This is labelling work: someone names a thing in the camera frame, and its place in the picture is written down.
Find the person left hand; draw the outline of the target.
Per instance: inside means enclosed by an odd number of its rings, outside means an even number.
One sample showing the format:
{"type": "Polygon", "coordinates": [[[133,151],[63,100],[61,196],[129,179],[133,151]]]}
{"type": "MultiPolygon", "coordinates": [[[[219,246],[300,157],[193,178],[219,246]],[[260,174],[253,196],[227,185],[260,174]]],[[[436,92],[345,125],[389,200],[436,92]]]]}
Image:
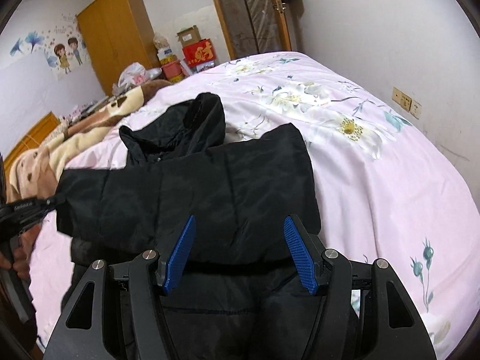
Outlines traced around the person left hand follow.
{"type": "Polygon", "coordinates": [[[41,225],[36,224],[30,230],[19,236],[19,246],[13,251],[14,263],[11,264],[3,255],[0,257],[0,266],[2,269],[10,270],[13,268],[18,277],[22,280],[30,278],[29,260],[34,248],[35,242],[41,231],[41,225]]]}

